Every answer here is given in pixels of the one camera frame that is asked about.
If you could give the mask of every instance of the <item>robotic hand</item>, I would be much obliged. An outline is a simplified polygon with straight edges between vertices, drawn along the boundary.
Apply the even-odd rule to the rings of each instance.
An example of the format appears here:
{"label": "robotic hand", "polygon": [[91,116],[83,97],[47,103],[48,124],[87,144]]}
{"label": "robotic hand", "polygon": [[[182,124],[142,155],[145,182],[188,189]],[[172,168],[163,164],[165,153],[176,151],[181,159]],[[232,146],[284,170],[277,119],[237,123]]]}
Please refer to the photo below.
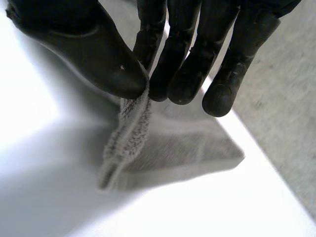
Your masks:
{"label": "robotic hand", "polygon": [[98,1],[9,0],[6,13],[96,93],[136,99],[145,90],[146,71]]}
{"label": "robotic hand", "polygon": [[[150,97],[190,103],[202,86],[236,20],[221,68],[202,106],[212,116],[226,115],[258,49],[300,0],[137,0],[141,29],[134,54],[149,71],[163,34],[166,9],[170,33],[150,80]],[[189,51],[200,12],[197,39]]]}

